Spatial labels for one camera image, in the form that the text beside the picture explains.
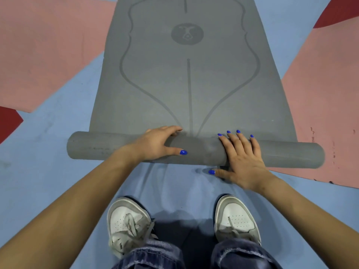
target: jeans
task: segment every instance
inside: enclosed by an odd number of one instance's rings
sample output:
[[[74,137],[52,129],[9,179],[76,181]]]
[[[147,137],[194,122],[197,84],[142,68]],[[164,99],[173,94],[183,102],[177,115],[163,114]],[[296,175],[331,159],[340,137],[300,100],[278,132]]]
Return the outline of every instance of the jeans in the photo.
[[[260,245],[244,239],[218,243],[212,252],[212,269],[282,269]],[[173,244],[149,240],[133,249],[112,269],[185,269],[182,251]]]

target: finger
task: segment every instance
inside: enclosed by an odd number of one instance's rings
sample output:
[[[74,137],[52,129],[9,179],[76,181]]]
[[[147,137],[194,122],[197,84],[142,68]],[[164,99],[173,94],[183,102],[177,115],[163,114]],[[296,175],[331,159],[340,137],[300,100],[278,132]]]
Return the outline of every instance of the finger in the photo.
[[[187,151],[182,148],[166,147],[166,156],[170,155],[187,155]]]
[[[208,172],[211,175],[215,175],[216,177],[220,177],[226,180],[230,180],[231,181],[231,177],[234,174],[233,172],[228,172],[226,170],[223,169],[214,169],[214,170],[209,170]]]
[[[244,153],[245,150],[244,150],[242,142],[240,141],[238,136],[232,134],[230,131],[227,131],[227,135],[228,135],[229,139],[231,140],[231,142],[233,143],[233,146],[236,149],[236,153],[237,154]]]
[[[259,147],[259,143],[253,135],[251,135],[251,143],[253,148],[253,154],[258,158],[262,158],[261,148]]]
[[[168,126],[166,128],[166,132],[168,134],[168,136],[172,135],[173,133],[176,133],[177,131],[181,131],[182,127],[180,126]]]
[[[234,148],[233,144],[222,134],[218,134],[218,136],[224,146],[224,149],[225,149],[228,157],[232,158],[232,157],[237,156],[237,152],[236,152],[236,149]]]
[[[245,153],[247,155],[253,155],[252,146],[247,140],[247,138],[242,133],[237,133],[237,136],[238,138],[240,138],[240,141],[242,142]]]

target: sneaker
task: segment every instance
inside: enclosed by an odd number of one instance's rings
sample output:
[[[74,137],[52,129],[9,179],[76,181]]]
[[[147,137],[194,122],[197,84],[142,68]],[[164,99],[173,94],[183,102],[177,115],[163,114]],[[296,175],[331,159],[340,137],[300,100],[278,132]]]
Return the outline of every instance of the sneaker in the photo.
[[[122,258],[132,249],[142,247],[148,239],[156,239],[152,233],[154,221],[138,203],[127,197],[117,199],[107,214],[108,242],[112,253]]]
[[[261,245],[257,223],[240,199],[225,195],[217,202],[214,233],[219,242],[231,238],[247,239]]]

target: left hand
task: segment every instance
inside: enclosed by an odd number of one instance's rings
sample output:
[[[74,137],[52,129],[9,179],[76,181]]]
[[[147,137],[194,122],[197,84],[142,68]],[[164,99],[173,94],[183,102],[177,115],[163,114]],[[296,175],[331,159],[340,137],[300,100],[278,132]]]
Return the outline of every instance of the left hand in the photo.
[[[167,147],[164,145],[169,136],[177,135],[181,131],[180,126],[163,126],[155,129],[147,129],[145,134],[133,143],[129,144],[135,153],[139,153],[140,161],[155,160],[169,155],[187,154],[181,148]]]

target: circular logo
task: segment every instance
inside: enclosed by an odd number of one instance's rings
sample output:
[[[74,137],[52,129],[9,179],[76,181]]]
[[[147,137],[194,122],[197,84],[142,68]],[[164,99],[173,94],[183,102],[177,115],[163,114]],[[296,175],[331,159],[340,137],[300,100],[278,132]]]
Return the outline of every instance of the circular logo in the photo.
[[[182,45],[195,45],[204,36],[203,29],[196,24],[179,24],[172,29],[172,39]]]

